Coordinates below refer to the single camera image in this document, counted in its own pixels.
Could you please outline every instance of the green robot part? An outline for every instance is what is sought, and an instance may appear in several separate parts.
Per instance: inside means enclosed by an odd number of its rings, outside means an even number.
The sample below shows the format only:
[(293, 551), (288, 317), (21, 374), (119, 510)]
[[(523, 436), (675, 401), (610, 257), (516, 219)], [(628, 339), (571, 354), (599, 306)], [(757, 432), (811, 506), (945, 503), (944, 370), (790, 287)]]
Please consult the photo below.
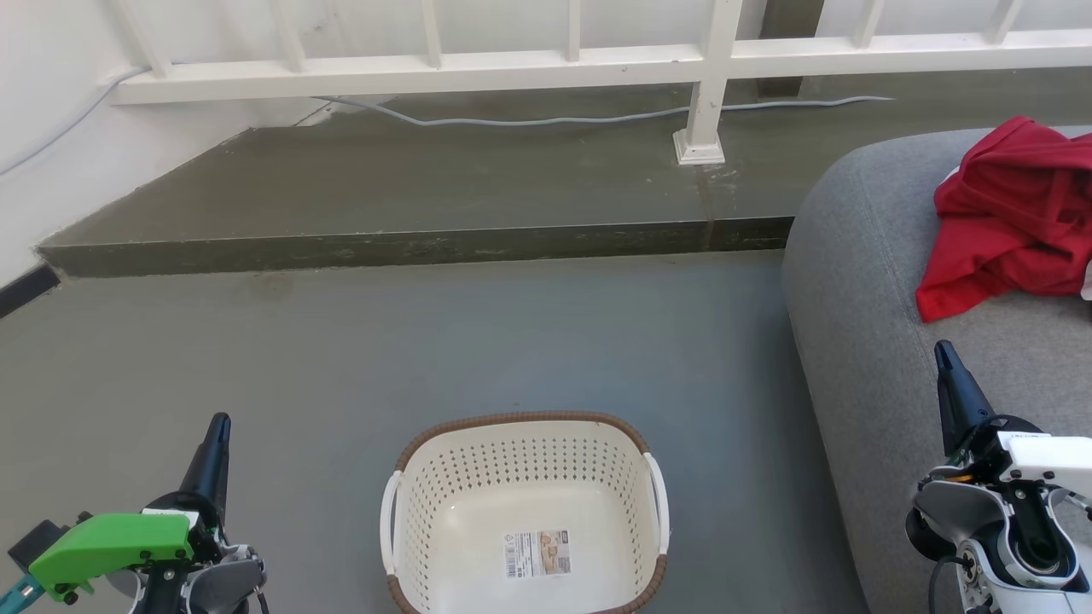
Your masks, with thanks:
[(181, 515), (103, 513), (76, 524), (29, 566), (56, 601), (88, 581), (149, 560), (191, 558), (190, 521)]

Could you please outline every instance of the gray floor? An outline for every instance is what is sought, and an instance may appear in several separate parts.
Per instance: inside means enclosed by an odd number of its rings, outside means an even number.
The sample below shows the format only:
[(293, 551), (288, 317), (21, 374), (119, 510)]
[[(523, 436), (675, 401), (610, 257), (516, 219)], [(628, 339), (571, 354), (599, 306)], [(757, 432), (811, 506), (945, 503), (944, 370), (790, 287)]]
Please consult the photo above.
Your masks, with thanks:
[[(641, 430), (665, 473), (674, 533), (648, 612), (863, 613), (780, 265), (755, 251), (67, 283), (0, 321), (0, 543), (173, 489), (226, 410), (227, 527), (269, 560), (273, 612), (394, 613), (377, 517), (402, 447), (451, 418), (594, 410)], [(81, 612), (123, 611), (97, 586)]]

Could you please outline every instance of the red cloth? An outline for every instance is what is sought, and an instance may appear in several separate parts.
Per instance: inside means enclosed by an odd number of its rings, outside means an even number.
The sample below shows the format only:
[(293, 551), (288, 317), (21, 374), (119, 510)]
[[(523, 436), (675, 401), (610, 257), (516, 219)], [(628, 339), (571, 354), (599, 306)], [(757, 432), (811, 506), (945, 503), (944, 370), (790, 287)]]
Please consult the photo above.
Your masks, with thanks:
[(1092, 134), (1016, 117), (937, 188), (940, 232), (917, 310), (931, 322), (1011, 290), (1079, 294), (1092, 258)]

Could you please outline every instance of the gray cable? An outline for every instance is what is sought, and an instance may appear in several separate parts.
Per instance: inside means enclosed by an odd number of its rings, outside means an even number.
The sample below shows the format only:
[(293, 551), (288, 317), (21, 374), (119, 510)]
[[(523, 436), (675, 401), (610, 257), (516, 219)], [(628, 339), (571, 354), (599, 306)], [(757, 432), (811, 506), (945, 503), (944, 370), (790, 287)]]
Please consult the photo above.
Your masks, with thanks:
[[(373, 105), (371, 103), (361, 103), (359, 101), (354, 101), (352, 98), (344, 98), (341, 96), (314, 96), (320, 101), (327, 101), (328, 103), (340, 103), (343, 105), (349, 105), (353, 107), (360, 107), (366, 109), (371, 109), (379, 111), (384, 115), (389, 115), (395, 119), (401, 119), (402, 121), (408, 121), (414, 126), (452, 126), (452, 125), (467, 125), (467, 126), (496, 126), (496, 127), (526, 127), (526, 126), (551, 126), (555, 123), (618, 123), (621, 121), (634, 121), (638, 119), (652, 119), (654, 117), (665, 117), (668, 115), (676, 115), (680, 113), (686, 113), (690, 110), (690, 107), (678, 107), (674, 109), (656, 110), (652, 113), (639, 113), (637, 115), (624, 115), (620, 117), (553, 117), (549, 119), (529, 119), (522, 121), (505, 121), (498, 119), (466, 119), (466, 118), (451, 118), (451, 119), (431, 119), (422, 120), (408, 115), (402, 115), (396, 110), (391, 110), (384, 106)], [(836, 107), (841, 105), (848, 105), (851, 103), (862, 103), (865, 101), (893, 101), (894, 98), (885, 98), (882, 96), (853, 96), (850, 98), (842, 98), (840, 101), (771, 101), (769, 103), (751, 103), (747, 105), (724, 105), (721, 110), (751, 110), (751, 109), (768, 109), (774, 107)]]
[(941, 556), (937, 564), (933, 566), (933, 574), (929, 575), (929, 614), (937, 614), (937, 580), (940, 579), (940, 570), (948, 563), (958, 563), (963, 567), (971, 566), (971, 559), (959, 556)]
[(57, 132), (55, 132), (51, 137), (49, 137), (45, 141), (43, 141), (40, 145), (34, 147), (34, 150), (31, 153), (28, 153), (28, 154), (24, 155), (23, 157), (19, 158), (17, 162), (14, 162), (12, 164), (9, 164), (9, 165), (4, 166), (2, 169), (0, 169), (0, 176), (7, 175), (8, 173), (10, 173), (11, 170), (13, 170), (14, 168), (21, 166), (22, 164), (24, 164), (27, 161), (29, 161), (31, 158), (33, 158), (34, 156), (36, 156), (39, 153), (46, 151), (46, 147), (48, 147), (49, 145), (56, 143), (64, 134), (68, 134), (69, 131), (71, 131), (73, 128), (75, 128), (76, 125), (79, 125), (81, 121), (84, 120), (84, 118), (86, 118), (88, 115), (91, 115), (91, 111), (95, 110), (95, 107), (97, 107), (104, 99), (106, 99), (106, 96), (110, 92), (112, 92), (115, 87), (118, 86), (118, 83), (121, 83), (122, 81), (124, 81), (127, 79), (131, 79), (133, 76), (136, 76), (138, 74), (143, 74), (143, 73), (147, 72), (149, 70), (151, 70), (151, 69), (149, 69), (147, 67), (144, 67), (144, 68), (134, 68), (134, 69), (130, 70), (129, 72), (127, 72), (124, 74), (121, 74), (121, 75), (118, 75), (118, 76), (114, 78), (110, 81), (109, 85), (107, 85), (103, 90), (102, 94), (99, 94), (97, 98), (95, 98), (90, 105), (87, 105), (86, 107), (84, 107), (84, 109), (82, 111), (80, 111), (79, 117), (76, 117), (74, 121), (70, 121), (69, 123), (64, 125), (63, 128), (61, 128), (60, 130), (58, 130)]
[(265, 601), (265, 593), (258, 591), (258, 605), (262, 607), (262, 614), (270, 614), (270, 604)]

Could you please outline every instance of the laundry basket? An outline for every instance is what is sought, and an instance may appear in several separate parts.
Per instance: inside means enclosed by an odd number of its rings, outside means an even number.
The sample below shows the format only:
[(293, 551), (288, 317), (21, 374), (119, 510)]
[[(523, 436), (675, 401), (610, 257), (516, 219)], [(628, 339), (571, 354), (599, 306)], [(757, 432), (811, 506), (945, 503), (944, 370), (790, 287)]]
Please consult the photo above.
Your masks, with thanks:
[(379, 529), (405, 614), (636, 612), (660, 588), (670, 533), (644, 439), (579, 412), (426, 430), (387, 483)]

